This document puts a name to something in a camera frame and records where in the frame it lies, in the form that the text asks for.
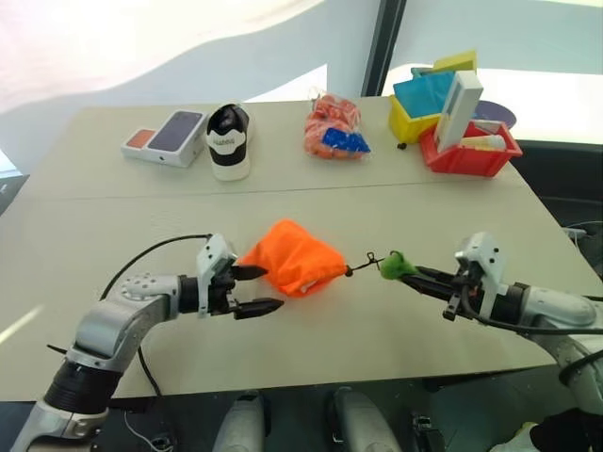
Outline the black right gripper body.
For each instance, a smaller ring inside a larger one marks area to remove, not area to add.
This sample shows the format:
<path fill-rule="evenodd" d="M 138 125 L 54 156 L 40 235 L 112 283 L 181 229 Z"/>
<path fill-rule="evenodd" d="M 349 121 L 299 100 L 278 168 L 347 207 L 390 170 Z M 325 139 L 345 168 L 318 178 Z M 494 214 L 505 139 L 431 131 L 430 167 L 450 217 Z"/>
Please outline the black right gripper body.
<path fill-rule="evenodd" d="M 448 285 L 447 306 L 442 316 L 449 321 L 454 321 L 457 316 L 477 320 L 479 314 L 471 301 L 477 286 L 464 274 L 446 274 L 445 282 Z"/>

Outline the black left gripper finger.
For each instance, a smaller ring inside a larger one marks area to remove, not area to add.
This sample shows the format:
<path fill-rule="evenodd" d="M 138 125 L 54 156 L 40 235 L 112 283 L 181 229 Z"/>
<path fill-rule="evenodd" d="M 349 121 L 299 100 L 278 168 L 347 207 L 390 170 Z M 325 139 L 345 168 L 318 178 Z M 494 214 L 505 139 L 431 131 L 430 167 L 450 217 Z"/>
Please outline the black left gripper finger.
<path fill-rule="evenodd" d="M 236 265 L 233 266 L 233 278 L 236 281 L 251 281 L 265 276 L 268 271 L 261 266 Z"/>
<path fill-rule="evenodd" d="M 284 305 L 284 302 L 274 298 L 253 299 L 249 302 L 239 303 L 234 309 L 235 320 L 260 317 L 268 315 Z"/>

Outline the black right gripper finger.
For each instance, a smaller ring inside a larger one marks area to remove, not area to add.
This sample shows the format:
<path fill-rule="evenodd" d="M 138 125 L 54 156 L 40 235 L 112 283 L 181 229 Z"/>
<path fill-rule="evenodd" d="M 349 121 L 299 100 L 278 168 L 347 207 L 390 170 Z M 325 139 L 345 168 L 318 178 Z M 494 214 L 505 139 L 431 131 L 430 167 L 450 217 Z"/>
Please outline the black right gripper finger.
<path fill-rule="evenodd" d="M 422 283 L 455 283 L 456 275 L 426 266 L 417 266 L 415 277 Z"/>
<path fill-rule="evenodd" d="M 435 299 L 450 299 L 455 294 L 451 284 L 422 275 L 404 275 L 399 280 L 416 292 Z"/>

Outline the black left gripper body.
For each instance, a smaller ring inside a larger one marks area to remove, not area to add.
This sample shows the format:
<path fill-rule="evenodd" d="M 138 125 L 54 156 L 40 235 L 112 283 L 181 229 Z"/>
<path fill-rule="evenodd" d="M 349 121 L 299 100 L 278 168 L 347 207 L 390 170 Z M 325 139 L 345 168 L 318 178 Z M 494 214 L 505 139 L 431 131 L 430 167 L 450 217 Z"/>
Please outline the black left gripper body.
<path fill-rule="evenodd" d="M 218 271 L 209 285 L 209 314 L 228 315 L 238 309 L 238 301 L 232 291 L 236 286 L 238 266 L 228 266 Z"/>

